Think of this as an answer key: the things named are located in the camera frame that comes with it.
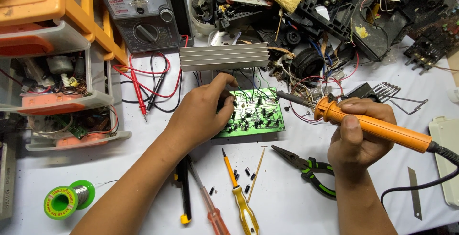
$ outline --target white table surface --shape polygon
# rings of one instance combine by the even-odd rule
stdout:
[[[198,44],[203,44],[205,37],[198,35]],[[412,43],[406,38],[399,47]],[[406,115],[393,106],[398,124],[409,129],[427,133],[428,124],[436,116],[459,118],[459,106],[451,103],[446,90],[453,88],[451,73],[432,69],[419,76],[419,71],[411,71],[404,65],[407,58],[401,49],[393,48],[397,63],[384,66],[381,63],[360,66],[356,73],[343,81],[344,93],[350,92],[357,85],[368,82],[375,86],[389,82],[402,87],[399,97],[417,100],[429,99],[421,110],[413,115]],[[180,62],[178,53],[167,54],[171,62],[170,74],[165,78],[161,94],[170,94],[175,85]],[[149,56],[135,57],[135,67],[150,70]],[[155,71],[162,70],[164,62],[154,59]],[[438,66],[447,67],[443,59]],[[352,66],[345,72],[350,74]],[[149,75],[137,74],[140,82],[152,86]],[[284,82],[264,74],[271,86],[286,90]],[[204,84],[209,83],[212,73],[202,73]],[[243,88],[251,88],[244,77],[238,75]],[[182,96],[197,86],[196,79],[190,72],[183,75]],[[336,85],[334,93],[339,94]],[[166,109],[175,106],[178,95],[167,102],[160,103]],[[123,98],[135,100],[132,85],[123,85]],[[287,105],[280,101],[282,109]],[[400,105],[413,109],[415,103],[400,101]],[[301,115],[306,108],[295,105]],[[106,182],[120,178],[141,156],[145,149],[163,131],[171,114],[154,109],[145,123],[138,105],[123,103],[125,130],[132,131],[132,137],[103,146],[66,151],[23,152],[17,160],[16,187],[14,194],[14,214],[11,219],[0,222],[2,234],[68,234],[77,224],[87,209],[76,211],[66,220],[51,220],[43,211],[43,200],[54,187],[70,185],[79,179],[92,183]],[[223,162],[221,148],[224,148],[233,168],[240,173],[239,184],[243,187],[251,184],[244,169],[249,167],[251,173],[256,169],[262,152],[262,146],[268,146],[260,167],[257,182],[250,200],[250,206],[257,217],[260,233],[278,234],[339,234],[336,201],[319,194],[313,186],[300,177],[300,171],[284,161],[270,146],[275,144],[290,150],[302,158],[315,157],[317,161],[327,162],[327,149],[335,127],[329,123],[319,125],[307,124],[295,117],[293,112],[282,111],[285,121],[285,132],[264,135],[253,135],[241,138],[211,140],[191,153],[203,184],[209,190],[215,186],[211,196],[215,206],[221,210],[228,230],[233,234],[243,234],[238,219],[234,196],[231,192],[231,181]],[[399,145],[369,168],[378,195],[389,188],[409,185],[407,167],[416,171],[418,184],[438,179],[437,165],[432,154],[420,154]],[[334,188],[333,177],[319,173],[318,178],[324,185]],[[212,235],[213,229],[207,220],[207,212],[198,187],[190,177],[192,221],[188,225],[180,223],[183,214],[181,188],[173,181],[172,175],[160,189],[153,205],[147,214],[140,234],[202,234]],[[111,184],[96,185],[95,200],[99,199]],[[132,188],[135,197],[136,188]],[[459,211],[445,203],[440,185],[419,191],[423,220],[414,217],[411,193],[409,191],[390,193],[385,197],[385,205],[390,219],[399,234],[438,227],[459,221]]]

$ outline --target rotary selector knob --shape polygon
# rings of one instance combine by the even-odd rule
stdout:
[[[159,16],[163,21],[170,22],[174,18],[174,12],[172,12],[169,8],[164,8],[161,12],[159,12]]]
[[[135,36],[143,43],[153,44],[159,40],[158,28],[151,24],[139,24],[135,27]]]

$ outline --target green circuit board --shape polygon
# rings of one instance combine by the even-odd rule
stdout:
[[[234,113],[214,138],[285,131],[279,101],[268,88],[231,93],[236,97]]]

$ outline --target left hand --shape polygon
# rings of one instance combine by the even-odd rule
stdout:
[[[225,90],[227,84],[238,87],[234,76],[220,73],[210,84],[188,92],[163,132],[168,140],[185,145],[188,152],[222,131],[234,112],[235,98]],[[217,114],[219,100],[224,105]]]

